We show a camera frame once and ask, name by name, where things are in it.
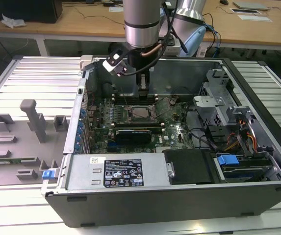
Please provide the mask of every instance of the motherboard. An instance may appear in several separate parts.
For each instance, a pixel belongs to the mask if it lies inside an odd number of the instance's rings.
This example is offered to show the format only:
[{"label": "motherboard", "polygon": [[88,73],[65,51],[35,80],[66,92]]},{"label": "motherboard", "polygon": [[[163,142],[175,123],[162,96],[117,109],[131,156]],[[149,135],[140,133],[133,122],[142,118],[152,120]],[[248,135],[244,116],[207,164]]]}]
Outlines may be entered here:
[{"label": "motherboard", "polygon": [[90,100],[86,126],[93,154],[194,148],[185,126],[187,102],[175,95]]}]

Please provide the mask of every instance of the black plastic cover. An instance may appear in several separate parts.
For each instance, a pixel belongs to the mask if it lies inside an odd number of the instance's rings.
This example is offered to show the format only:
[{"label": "black plastic cover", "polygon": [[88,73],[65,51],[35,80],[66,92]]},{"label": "black plastic cover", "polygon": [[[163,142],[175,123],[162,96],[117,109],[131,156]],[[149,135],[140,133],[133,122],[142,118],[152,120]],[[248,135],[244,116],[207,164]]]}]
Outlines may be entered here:
[{"label": "black plastic cover", "polygon": [[165,161],[172,163],[175,177],[172,185],[222,183],[210,150],[179,149],[164,151]]}]

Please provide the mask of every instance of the blue latch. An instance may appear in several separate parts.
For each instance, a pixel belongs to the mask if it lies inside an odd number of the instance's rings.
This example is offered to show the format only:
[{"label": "blue latch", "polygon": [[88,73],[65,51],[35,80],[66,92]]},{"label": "blue latch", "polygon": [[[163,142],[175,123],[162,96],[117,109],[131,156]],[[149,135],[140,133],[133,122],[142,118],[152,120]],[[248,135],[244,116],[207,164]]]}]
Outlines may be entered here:
[{"label": "blue latch", "polygon": [[236,155],[233,154],[225,154],[217,157],[217,160],[220,165],[238,165],[239,160]]},{"label": "blue latch", "polygon": [[55,170],[45,170],[42,174],[43,180],[54,180]]}]

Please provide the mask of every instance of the warning label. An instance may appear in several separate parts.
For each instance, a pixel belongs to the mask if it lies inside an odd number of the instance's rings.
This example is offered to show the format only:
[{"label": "warning label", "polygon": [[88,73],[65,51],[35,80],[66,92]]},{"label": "warning label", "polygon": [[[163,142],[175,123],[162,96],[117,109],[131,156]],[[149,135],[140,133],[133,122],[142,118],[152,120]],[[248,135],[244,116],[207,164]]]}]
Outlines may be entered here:
[{"label": "warning label", "polygon": [[104,187],[136,187],[144,185],[141,159],[105,160]]}]

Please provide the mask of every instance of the silver cylinder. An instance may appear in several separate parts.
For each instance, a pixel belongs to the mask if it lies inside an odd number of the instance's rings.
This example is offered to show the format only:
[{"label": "silver cylinder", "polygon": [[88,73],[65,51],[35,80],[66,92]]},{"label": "silver cylinder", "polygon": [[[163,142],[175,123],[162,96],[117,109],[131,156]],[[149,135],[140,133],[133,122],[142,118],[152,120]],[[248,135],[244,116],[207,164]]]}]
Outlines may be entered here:
[{"label": "silver cylinder", "polygon": [[150,28],[134,28],[125,25],[125,37],[133,47],[150,47],[158,41],[159,25]]},{"label": "silver cylinder", "polygon": [[179,6],[176,13],[178,15],[203,21],[205,2],[206,0],[179,0]]},{"label": "silver cylinder", "polygon": [[145,48],[158,41],[160,0],[123,0],[125,37],[133,47]]}]

